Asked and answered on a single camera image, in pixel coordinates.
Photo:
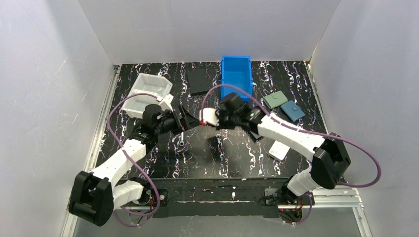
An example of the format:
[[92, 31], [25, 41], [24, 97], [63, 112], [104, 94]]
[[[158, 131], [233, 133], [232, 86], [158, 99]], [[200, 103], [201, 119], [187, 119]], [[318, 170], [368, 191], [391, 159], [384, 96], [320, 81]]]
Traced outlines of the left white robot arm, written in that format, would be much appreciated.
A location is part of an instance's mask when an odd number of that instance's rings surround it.
[[116, 208], [141, 199], [144, 182], [118, 182], [155, 147], [159, 135], [177, 135], [199, 125], [200, 121], [182, 105], [172, 111], [163, 111], [159, 105], [147, 105], [142, 119], [120, 149], [91, 172], [81, 171], [76, 175], [68, 211], [97, 226], [103, 226]]

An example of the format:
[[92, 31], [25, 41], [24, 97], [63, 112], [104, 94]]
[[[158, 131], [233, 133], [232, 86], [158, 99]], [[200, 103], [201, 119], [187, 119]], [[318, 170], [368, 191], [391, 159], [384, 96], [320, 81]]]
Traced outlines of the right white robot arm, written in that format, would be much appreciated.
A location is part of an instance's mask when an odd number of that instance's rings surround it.
[[230, 93], [221, 103], [221, 109], [204, 109], [203, 121], [217, 129], [240, 127], [255, 135], [274, 139], [311, 163], [309, 168], [291, 176], [282, 186], [283, 197], [297, 198], [317, 188], [332, 190], [351, 163], [340, 140], [312, 135], [274, 113], [265, 113], [261, 107], [245, 103], [236, 93]]

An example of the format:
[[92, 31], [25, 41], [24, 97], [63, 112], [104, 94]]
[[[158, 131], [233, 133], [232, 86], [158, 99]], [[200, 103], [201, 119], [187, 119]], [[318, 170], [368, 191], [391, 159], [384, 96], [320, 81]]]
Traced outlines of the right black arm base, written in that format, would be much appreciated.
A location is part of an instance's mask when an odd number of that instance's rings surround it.
[[311, 192], [301, 196], [295, 196], [291, 191], [278, 189], [270, 195], [262, 196], [258, 201], [262, 206], [291, 205], [291, 209], [280, 209], [280, 219], [284, 224], [299, 225], [304, 223], [310, 216], [314, 204]]

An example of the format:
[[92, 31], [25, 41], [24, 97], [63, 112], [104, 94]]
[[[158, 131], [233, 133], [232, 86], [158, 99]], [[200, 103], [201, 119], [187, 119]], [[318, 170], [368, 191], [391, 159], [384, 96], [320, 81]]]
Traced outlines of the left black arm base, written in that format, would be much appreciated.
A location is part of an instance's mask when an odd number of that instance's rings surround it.
[[156, 195], [151, 185], [146, 184], [140, 198], [132, 201], [131, 203], [138, 206], [148, 206], [153, 209], [154, 207], [157, 207], [158, 201], [160, 201], [160, 206], [167, 206], [168, 190], [158, 189], [158, 195]]

